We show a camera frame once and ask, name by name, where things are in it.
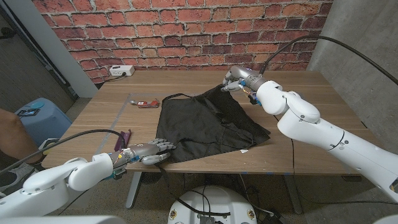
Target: concrete wall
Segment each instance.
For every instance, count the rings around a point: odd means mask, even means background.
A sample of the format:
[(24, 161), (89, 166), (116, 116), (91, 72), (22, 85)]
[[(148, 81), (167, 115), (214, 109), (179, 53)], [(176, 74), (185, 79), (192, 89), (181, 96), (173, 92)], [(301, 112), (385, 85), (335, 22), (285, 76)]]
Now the concrete wall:
[[(335, 0), (321, 35), (338, 39), (398, 78), (398, 1)], [(398, 86), (338, 45), (320, 40), (307, 70), (321, 71), (362, 122), (398, 154)]]

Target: blue plastic stool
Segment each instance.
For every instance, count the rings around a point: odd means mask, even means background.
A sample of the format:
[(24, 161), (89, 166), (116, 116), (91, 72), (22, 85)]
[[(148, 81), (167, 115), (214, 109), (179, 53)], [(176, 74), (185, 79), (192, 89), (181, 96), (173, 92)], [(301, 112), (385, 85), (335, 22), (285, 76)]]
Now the blue plastic stool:
[(39, 147), (48, 138), (61, 138), (72, 124), (72, 121), (53, 102), (45, 98), (32, 101), (21, 110), (40, 109), (35, 116), (21, 117), (26, 131)]

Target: power strip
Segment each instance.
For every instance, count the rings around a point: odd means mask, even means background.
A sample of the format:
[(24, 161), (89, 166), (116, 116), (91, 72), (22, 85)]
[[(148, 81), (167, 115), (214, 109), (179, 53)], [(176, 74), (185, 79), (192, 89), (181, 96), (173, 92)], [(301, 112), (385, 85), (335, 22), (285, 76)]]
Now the power strip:
[(113, 65), (109, 71), (112, 76), (121, 76), (123, 72), (126, 72), (126, 76), (131, 76), (135, 69), (132, 65)]

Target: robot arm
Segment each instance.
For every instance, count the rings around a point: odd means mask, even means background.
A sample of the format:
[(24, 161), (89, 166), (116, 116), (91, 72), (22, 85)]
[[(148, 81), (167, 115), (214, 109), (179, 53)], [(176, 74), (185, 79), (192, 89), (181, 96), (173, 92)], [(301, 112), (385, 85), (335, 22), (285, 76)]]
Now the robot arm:
[(255, 91), (253, 98), (272, 115), (283, 114), (278, 129), (289, 138), (318, 146), (357, 170), (398, 202), (398, 156), (387, 152), (320, 117), (319, 111), (295, 92), (282, 91), (255, 71), (232, 66), (221, 91), (243, 86)]
[(164, 139), (155, 139), (130, 145), (119, 152), (94, 155), (91, 162), (75, 158), (64, 165), (38, 172), (24, 182), (22, 189), (0, 199), (0, 219), (46, 215), (68, 202), (68, 188), (85, 191), (101, 180), (118, 179), (126, 172), (128, 163), (155, 164), (170, 155), (156, 155), (158, 152), (174, 148)]

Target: black cloth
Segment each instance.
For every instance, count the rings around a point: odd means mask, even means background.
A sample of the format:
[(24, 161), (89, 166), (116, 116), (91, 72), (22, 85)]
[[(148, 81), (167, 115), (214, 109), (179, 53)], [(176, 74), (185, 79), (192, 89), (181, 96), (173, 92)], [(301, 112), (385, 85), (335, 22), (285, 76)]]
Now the black cloth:
[[(170, 151), (172, 162), (253, 147), (269, 139), (270, 132), (255, 123), (221, 85), (198, 96), (182, 93), (162, 101), (156, 138), (177, 147)], [(173, 99), (184, 95), (186, 99)]]

